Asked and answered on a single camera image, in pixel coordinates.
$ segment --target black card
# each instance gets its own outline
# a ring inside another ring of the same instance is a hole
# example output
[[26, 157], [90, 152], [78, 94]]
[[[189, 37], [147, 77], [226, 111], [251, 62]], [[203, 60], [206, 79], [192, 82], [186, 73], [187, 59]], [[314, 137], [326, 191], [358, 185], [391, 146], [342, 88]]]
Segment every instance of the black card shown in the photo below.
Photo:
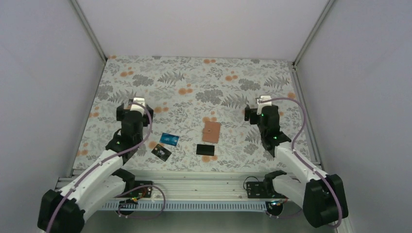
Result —
[[197, 144], [196, 154], [214, 156], [215, 155], [215, 146]]
[[166, 161], [172, 153], [160, 144], [157, 144], [156, 147], [152, 150], [152, 154], [159, 157], [159, 159]]

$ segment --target orange flower pattern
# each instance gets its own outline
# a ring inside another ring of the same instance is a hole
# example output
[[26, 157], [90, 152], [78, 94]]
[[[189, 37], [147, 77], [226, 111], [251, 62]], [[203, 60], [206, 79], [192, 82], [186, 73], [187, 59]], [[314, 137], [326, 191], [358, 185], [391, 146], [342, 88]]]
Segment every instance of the orange flower pattern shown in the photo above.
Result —
[[[220, 172], [269, 172], [284, 169], [266, 152], [256, 125], [244, 121], [246, 104], [256, 107], [255, 98], [271, 94], [296, 99], [285, 61], [258, 59], [212, 59], [188, 57], [109, 57], [84, 137], [76, 153], [74, 168], [86, 169], [101, 154], [118, 128], [116, 107], [132, 97], [145, 97], [153, 109], [152, 133], [132, 156], [125, 169]], [[292, 138], [302, 124], [293, 102], [276, 101], [282, 131]], [[206, 121], [221, 124], [214, 156], [196, 155]], [[148, 128], [143, 129], [143, 136]], [[180, 136], [166, 162], [151, 151], [162, 133]], [[305, 136], [297, 149], [309, 156]]]

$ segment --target blue card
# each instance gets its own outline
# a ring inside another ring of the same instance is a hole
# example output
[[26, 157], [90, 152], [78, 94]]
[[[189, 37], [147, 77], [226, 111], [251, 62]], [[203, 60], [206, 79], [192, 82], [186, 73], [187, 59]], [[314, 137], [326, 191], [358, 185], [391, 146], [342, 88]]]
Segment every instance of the blue card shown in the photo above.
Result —
[[177, 145], [177, 141], [179, 140], [179, 136], [171, 135], [168, 133], [162, 133], [162, 137], [160, 138], [160, 142], [172, 146]]

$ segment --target floral tablecloth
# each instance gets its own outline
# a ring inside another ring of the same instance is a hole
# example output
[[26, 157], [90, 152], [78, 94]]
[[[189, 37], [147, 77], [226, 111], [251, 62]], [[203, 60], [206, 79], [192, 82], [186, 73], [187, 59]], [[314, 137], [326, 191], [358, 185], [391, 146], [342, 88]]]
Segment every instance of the floral tablecloth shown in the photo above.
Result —
[[[244, 121], [246, 104], [260, 95], [295, 98], [286, 61], [158, 56], [111, 56], [99, 84], [74, 168], [86, 169], [120, 128], [116, 107], [144, 97], [154, 109], [153, 132], [125, 168], [140, 170], [265, 172], [285, 165], [266, 152], [258, 127]], [[278, 101], [280, 126], [290, 138], [302, 124], [291, 101]], [[215, 156], [196, 155], [205, 121], [221, 123]], [[162, 133], [180, 136], [163, 162], [151, 153]], [[305, 136], [297, 148], [309, 158]]]

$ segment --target brown card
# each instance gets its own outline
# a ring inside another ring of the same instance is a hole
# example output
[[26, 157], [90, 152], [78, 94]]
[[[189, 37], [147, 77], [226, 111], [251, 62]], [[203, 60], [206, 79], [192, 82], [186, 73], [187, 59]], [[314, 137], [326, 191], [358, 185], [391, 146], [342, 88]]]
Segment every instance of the brown card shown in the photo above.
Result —
[[220, 123], [206, 121], [205, 128], [203, 129], [203, 138], [202, 141], [210, 142], [210, 143], [218, 143], [219, 142], [219, 134], [220, 134]]

